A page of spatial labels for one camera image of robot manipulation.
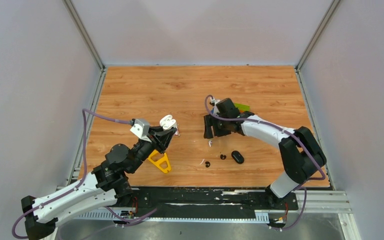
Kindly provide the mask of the white earbud charging case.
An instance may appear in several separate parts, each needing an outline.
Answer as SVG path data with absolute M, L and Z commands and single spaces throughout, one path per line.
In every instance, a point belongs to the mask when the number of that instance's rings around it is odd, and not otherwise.
M 159 121 L 159 125 L 164 130 L 169 130 L 172 128 L 177 128 L 177 121 L 174 119 L 174 117 L 171 114 L 168 114 Z

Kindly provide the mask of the black earbud case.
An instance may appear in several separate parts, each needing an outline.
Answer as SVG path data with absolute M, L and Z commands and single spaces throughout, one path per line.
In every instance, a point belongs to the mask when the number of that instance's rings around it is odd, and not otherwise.
M 237 164 L 243 164 L 245 161 L 243 155 L 237 150 L 231 152 L 231 157 Z

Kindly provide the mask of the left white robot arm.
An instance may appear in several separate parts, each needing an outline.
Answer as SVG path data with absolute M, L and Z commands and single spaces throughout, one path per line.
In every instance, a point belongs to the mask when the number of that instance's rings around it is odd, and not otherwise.
M 44 197 L 24 197 L 21 205 L 26 239 L 45 238 L 56 227 L 100 207 L 129 206 L 133 190 L 127 175 L 134 174 L 154 151 L 165 153 L 176 132 L 175 127 L 151 127 L 146 134 L 149 140 L 139 139 L 132 148 L 114 145 L 105 160 L 81 180 Z

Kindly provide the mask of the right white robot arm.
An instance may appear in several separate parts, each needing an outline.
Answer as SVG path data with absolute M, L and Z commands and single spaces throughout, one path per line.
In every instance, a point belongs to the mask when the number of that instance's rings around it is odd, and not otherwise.
M 308 181 L 326 179 L 323 166 L 326 156 L 312 131 L 301 126 L 290 128 L 264 120 L 251 111 L 240 111 L 230 98 L 204 99 L 204 138 L 223 137 L 237 133 L 261 140 L 280 152 L 282 174 L 267 187 L 266 204 L 278 209 L 286 196 Z

